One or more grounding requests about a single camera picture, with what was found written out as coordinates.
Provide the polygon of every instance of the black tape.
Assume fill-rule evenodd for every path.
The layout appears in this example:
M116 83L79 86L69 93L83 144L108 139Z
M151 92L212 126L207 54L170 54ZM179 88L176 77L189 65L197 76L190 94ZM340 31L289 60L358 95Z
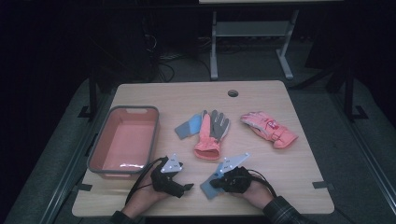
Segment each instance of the black tape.
M78 186L79 190L84 190L84 191L91 191L92 185L86 185L86 184L80 184Z
M334 189L334 186L326 181L312 182L312 185L315 189Z

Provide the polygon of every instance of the pink glove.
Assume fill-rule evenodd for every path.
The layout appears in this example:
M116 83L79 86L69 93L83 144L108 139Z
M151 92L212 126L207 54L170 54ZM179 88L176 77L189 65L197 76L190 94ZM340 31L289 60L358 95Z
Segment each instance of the pink glove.
M212 111L211 116L204 110L202 116L199 142L194 147L194 154L198 158L214 161L220 157L220 141L227 134L230 121L217 110Z
M275 148L284 148L291 144L297 134L289 131L285 126L278 124L265 112L250 112L242 115L241 121L248 124L258 136L265 140L274 142Z

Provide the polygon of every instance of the table leg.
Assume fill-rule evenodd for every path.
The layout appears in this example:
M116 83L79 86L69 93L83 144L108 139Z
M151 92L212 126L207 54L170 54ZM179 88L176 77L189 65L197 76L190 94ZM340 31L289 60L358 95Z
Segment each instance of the table leg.
M288 49L288 46L289 46L291 35L293 34L293 30L294 30L295 23L297 21L298 13L299 13L299 10L294 10L294 12L291 16L291 19L290 19L288 30L285 35L285 43L283 44L282 48L276 50L277 58L279 59L280 65L282 66L282 69L283 69L283 73L285 74L285 77L287 79L293 79L293 73L290 70L290 67L289 67L288 61L286 60L285 55L286 55L286 50Z

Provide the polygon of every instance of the sleeve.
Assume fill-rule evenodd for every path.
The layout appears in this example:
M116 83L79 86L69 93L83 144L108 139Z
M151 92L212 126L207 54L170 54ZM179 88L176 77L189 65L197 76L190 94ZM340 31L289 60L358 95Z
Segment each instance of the sleeve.
M126 216L120 211L116 211L110 219L114 224L135 224L134 220Z
M274 198L262 211L274 224L315 224L317 222L303 217L282 196Z

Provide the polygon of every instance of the metal stand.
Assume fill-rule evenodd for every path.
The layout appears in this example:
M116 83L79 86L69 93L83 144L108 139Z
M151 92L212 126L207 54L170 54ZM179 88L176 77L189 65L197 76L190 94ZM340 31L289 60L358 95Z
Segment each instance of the metal stand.
M212 50L210 52L210 79L217 80L218 60L216 57L217 36L284 36L285 43L281 49L276 50L277 58L282 66L287 79L292 79L293 74L286 60L286 51L289 46L294 25L299 10L294 10L289 21L217 21L217 12L213 12L212 22Z

